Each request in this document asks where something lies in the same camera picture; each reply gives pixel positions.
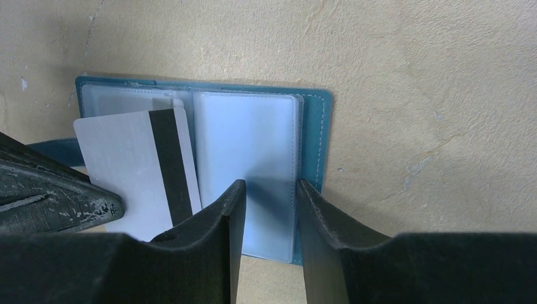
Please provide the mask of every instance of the black stripe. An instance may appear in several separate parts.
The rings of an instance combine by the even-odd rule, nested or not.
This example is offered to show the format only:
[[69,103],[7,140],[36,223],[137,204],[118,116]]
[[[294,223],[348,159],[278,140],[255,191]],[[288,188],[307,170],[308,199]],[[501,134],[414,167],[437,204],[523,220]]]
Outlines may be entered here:
[[173,225],[192,216],[174,109],[150,111],[156,154]]

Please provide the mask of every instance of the open wallet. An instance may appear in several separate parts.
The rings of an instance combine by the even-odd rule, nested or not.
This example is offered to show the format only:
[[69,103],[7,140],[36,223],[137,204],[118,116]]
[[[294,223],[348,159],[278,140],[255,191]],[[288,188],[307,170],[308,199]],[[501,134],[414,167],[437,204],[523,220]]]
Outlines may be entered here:
[[[243,254],[302,264],[296,233],[296,183],[306,179],[318,191],[322,189],[332,109],[329,91],[88,76],[78,77],[76,88],[80,117],[108,117],[93,123],[106,122],[112,134],[117,128],[114,117],[144,112],[138,121],[146,122],[148,128],[152,124],[156,137],[155,122],[147,113],[181,108],[188,126],[183,138],[191,144],[201,208],[208,207],[234,180],[244,179]],[[84,148],[80,153],[76,139],[31,147],[67,165],[84,165],[82,154],[86,153]],[[141,149],[139,144],[130,148]]]

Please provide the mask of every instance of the concrete surface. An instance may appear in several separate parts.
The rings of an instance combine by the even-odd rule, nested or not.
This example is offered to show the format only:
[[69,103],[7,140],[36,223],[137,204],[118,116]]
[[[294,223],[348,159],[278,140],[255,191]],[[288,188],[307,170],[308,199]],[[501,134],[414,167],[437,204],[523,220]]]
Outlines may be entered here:
[[[0,126],[73,136],[84,72],[325,87],[338,207],[388,234],[537,231],[535,16],[531,0],[4,0]],[[299,267],[243,259],[238,303],[304,302]]]

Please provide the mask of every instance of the blue leather border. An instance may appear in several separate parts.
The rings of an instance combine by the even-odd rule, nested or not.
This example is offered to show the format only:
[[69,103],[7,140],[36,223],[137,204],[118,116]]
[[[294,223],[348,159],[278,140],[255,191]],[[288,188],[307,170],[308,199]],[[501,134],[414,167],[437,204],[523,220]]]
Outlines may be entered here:
[[[140,79],[113,79],[103,77],[80,76],[76,79],[80,117],[84,117],[82,106],[82,87],[86,84],[107,86],[136,87],[138,89],[176,89],[182,91],[230,91],[260,92],[271,94],[299,94],[304,97],[304,117],[302,125],[301,178],[311,182],[318,191],[322,189],[324,169],[327,157],[329,127],[332,114],[332,94],[322,89],[294,87],[269,87],[262,85],[218,84],[193,81],[163,81]],[[58,139],[29,145],[59,162],[70,167],[84,165],[84,159],[76,139]],[[302,265],[300,237],[296,233],[293,263]]]

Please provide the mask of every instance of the black plastic part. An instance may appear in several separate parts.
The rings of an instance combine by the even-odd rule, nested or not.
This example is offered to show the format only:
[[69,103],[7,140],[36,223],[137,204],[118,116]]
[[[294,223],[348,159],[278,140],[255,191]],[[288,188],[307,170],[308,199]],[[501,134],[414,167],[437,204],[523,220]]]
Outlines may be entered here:
[[124,213],[118,195],[0,133],[0,232],[77,232]]
[[393,239],[305,180],[298,216],[308,303],[537,303],[537,236],[410,233]]
[[0,236],[3,303],[235,303],[246,184],[150,243],[125,234]]

